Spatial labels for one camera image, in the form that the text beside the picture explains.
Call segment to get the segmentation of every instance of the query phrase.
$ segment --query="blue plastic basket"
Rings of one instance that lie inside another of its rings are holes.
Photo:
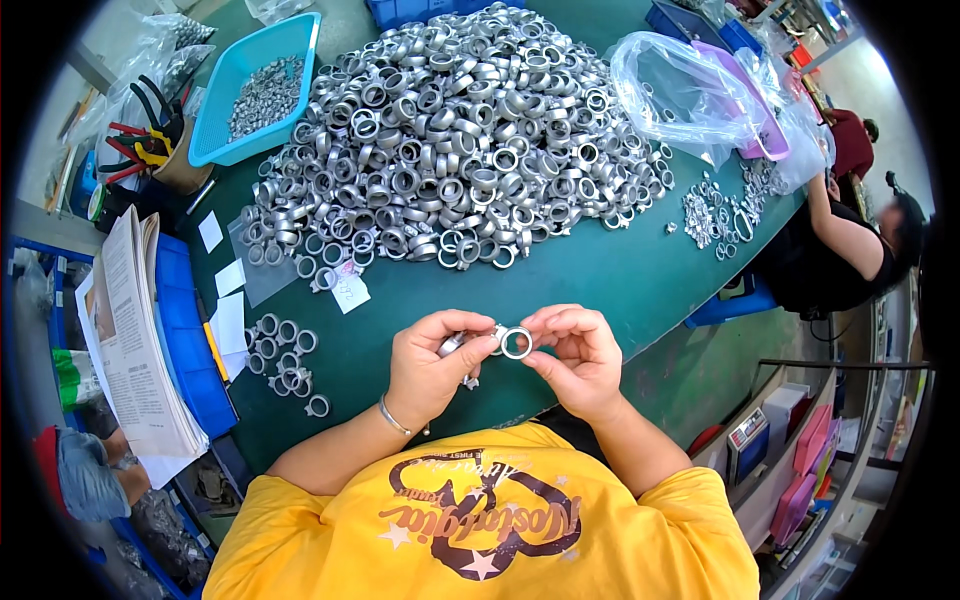
[[[686,43],[699,39],[711,46],[732,52],[730,45],[720,37],[705,17],[675,4],[654,0],[645,20],[658,34],[674,37]]]
[[[736,19],[727,21],[727,24],[720,28],[720,37],[724,38],[724,41],[730,46],[731,54],[746,46],[753,50],[759,59],[763,58],[763,46]]]
[[[501,0],[507,6],[523,8],[524,0]],[[423,21],[445,12],[470,14],[493,4],[494,0],[366,0],[373,20],[382,30],[411,21]]]
[[[186,244],[161,233],[156,244],[156,305],[162,334],[177,389],[212,440],[227,433],[237,418],[213,361],[195,294]]]
[[[191,165],[202,167],[215,162],[229,166],[290,138],[294,124],[306,110],[320,21],[318,12],[299,14],[254,32],[227,48],[217,60],[206,86],[206,97],[190,139]],[[273,125],[227,143],[230,136],[227,120],[233,114],[233,101],[240,96],[241,86],[260,67],[278,57],[292,55],[304,58],[297,107]]]

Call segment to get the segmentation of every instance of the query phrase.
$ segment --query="silver bracelet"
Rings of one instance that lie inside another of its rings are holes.
[[[390,411],[387,410],[387,404],[386,402],[383,401],[383,398],[386,397],[386,395],[387,395],[386,392],[380,395],[380,402],[379,402],[380,414],[383,415],[383,418],[386,419],[390,425],[395,427],[396,430],[401,432],[403,435],[405,436],[413,435],[413,431],[407,429],[400,423],[396,422],[396,419],[394,419],[394,416],[391,415]],[[426,425],[423,427],[422,433],[424,436],[430,435],[430,421],[426,422]]]

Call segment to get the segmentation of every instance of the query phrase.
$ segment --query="chair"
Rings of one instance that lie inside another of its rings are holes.
[[[696,312],[684,319],[684,324],[695,329],[704,325],[725,323],[730,319],[760,313],[779,304],[774,295],[759,276],[747,272],[743,275],[743,294],[720,300],[717,294],[707,300]]]

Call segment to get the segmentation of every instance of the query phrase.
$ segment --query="open magazine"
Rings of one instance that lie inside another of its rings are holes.
[[[158,236],[158,215],[139,223],[131,206],[77,289],[84,337],[110,409],[155,487],[209,445],[176,390],[156,331]]]

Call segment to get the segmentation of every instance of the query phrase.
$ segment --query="black shirt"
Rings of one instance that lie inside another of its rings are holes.
[[[876,231],[846,206],[831,202],[830,211],[869,229],[879,239]],[[867,281],[853,265],[820,241],[810,224],[809,205],[804,204],[760,251],[753,267],[785,310],[801,315],[812,310],[822,314],[850,310],[881,293],[890,283],[894,256],[879,241],[883,263],[874,279]]]

